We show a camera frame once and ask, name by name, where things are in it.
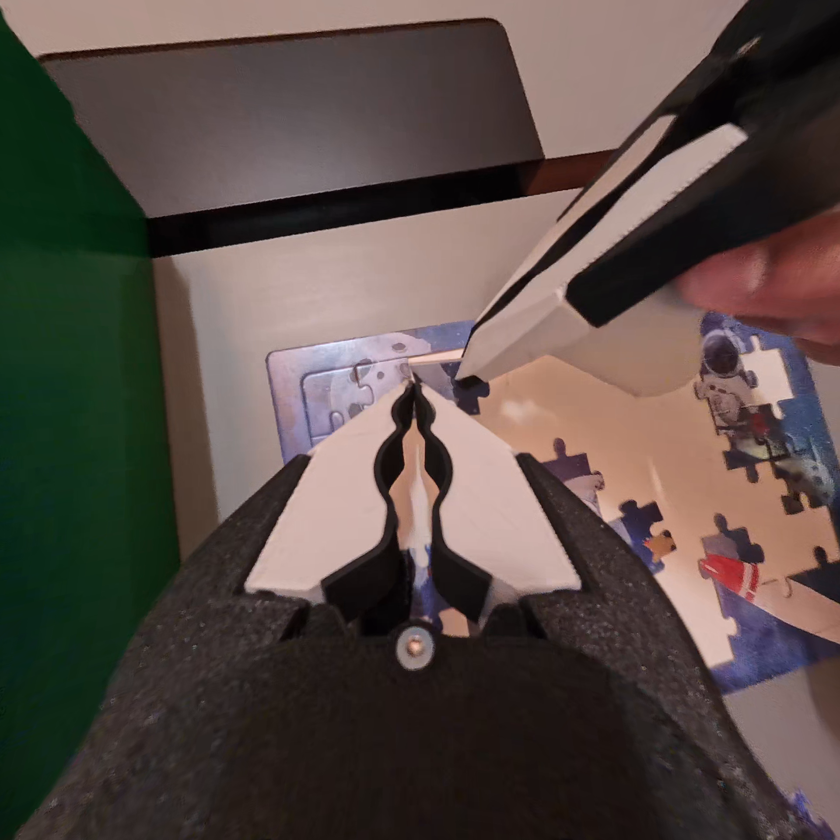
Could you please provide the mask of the space puzzle board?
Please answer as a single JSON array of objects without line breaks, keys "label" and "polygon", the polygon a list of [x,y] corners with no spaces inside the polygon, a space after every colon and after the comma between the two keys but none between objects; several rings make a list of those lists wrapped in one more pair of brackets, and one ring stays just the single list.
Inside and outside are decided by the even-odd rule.
[{"label": "space puzzle board", "polygon": [[[284,460],[462,349],[469,322],[267,354]],[[653,574],[722,692],[838,658],[838,452],[793,342],[707,314],[689,383],[636,398],[544,358],[495,380],[473,416],[543,462],[553,440],[605,478],[603,520],[657,502],[676,550]]]}]

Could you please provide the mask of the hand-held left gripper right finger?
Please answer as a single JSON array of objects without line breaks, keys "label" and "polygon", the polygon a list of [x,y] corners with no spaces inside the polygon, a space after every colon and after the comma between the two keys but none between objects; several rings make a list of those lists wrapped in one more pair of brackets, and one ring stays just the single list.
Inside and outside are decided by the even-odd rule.
[{"label": "hand-held left gripper right finger", "polygon": [[414,390],[437,592],[471,623],[523,596],[578,592],[582,581],[519,453],[424,383]]}]

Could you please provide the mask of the joined satellite puzzle pieces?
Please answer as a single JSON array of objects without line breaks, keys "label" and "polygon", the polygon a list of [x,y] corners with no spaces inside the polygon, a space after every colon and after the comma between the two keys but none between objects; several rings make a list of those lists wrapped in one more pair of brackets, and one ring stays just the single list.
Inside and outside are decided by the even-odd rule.
[{"label": "joined satellite puzzle pieces", "polygon": [[605,478],[600,470],[591,467],[586,453],[570,453],[565,441],[556,437],[553,440],[553,458],[541,464],[603,519],[600,493],[606,487]]}]

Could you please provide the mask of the adjoining grey desk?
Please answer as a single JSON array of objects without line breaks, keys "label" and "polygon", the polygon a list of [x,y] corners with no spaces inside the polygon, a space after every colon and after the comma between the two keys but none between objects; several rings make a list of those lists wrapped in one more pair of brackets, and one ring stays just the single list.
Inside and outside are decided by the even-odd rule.
[{"label": "adjoining grey desk", "polygon": [[36,57],[489,18],[505,30],[549,157],[614,148],[742,2],[2,2]]}]

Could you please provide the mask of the person's right hand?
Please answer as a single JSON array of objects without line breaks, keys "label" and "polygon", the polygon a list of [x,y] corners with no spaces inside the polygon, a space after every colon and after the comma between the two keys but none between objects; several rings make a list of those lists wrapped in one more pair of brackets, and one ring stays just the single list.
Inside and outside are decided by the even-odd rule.
[{"label": "person's right hand", "polygon": [[677,278],[684,300],[793,339],[839,365],[839,209],[713,255]]}]

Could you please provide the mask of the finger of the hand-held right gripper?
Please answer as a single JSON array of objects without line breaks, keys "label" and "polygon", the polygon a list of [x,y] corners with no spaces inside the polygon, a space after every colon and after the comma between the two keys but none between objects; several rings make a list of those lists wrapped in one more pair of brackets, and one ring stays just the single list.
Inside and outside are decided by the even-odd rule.
[{"label": "finger of the hand-held right gripper", "polygon": [[[635,183],[655,163],[678,149],[677,139],[668,139],[668,134],[674,131],[671,126],[677,121],[676,115],[661,115],[639,128],[627,146],[616,152],[610,164],[557,217],[504,286],[488,301],[471,332],[475,333],[481,323],[496,315],[541,270],[551,266],[594,227],[616,202],[621,189],[619,183],[625,180],[629,184]],[[635,236],[639,228],[625,238]],[[641,242],[624,246],[623,241],[584,269],[568,288],[568,301],[582,305],[582,314],[591,318],[594,329],[629,312],[662,290],[667,281],[662,276],[652,280],[639,276],[633,259],[641,255]]]},{"label": "finger of the hand-held right gripper", "polygon": [[572,280],[747,138],[738,126],[723,124],[667,154],[635,183],[619,183],[616,202],[594,227],[481,323],[465,348],[459,376],[488,382],[581,341],[594,327],[582,305],[567,299]]}]

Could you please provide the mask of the star print puzzle piece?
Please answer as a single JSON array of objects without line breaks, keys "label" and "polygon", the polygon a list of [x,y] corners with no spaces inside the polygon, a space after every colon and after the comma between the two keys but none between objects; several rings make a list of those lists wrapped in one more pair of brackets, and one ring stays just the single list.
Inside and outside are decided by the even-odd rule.
[{"label": "star print puzzle piece", "polygon": [[625,541],[652,574],[665,569],[665,558],[676,551],[676,541],[671,532],[655,526],[664,520],[657,502],[640,506],[635,500],[619,505],[620,516],[608,524]]}]

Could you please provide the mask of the black rounded panel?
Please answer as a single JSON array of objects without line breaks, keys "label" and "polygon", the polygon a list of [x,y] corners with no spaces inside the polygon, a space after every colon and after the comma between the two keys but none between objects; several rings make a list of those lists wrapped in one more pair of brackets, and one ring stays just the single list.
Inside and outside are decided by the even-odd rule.
[{"label": "black rounded panel", "polygon": [[147,217],[543,157],[489,18],[40,61]]}]

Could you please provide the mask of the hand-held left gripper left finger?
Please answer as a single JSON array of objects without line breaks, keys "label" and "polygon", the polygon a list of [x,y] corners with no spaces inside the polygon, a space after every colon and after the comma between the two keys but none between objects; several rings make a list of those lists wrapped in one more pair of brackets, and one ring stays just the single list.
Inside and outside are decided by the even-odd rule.
[{"label": "hand-held left gripper left finger", "polygon": [[346,623],[403,623],[413,563],[392,490],[406,469],[414,384],[396,387],[281,471],[293,488],[244,592],[334,607]]}]

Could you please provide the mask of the green plastic bin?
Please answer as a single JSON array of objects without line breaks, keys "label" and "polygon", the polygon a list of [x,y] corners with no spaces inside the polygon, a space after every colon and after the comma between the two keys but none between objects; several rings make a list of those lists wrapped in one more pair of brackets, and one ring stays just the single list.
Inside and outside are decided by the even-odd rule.
[{"label": "green plastic bin", "polygon": [[145,217],[1,23],[1,832],[179,564]]}]

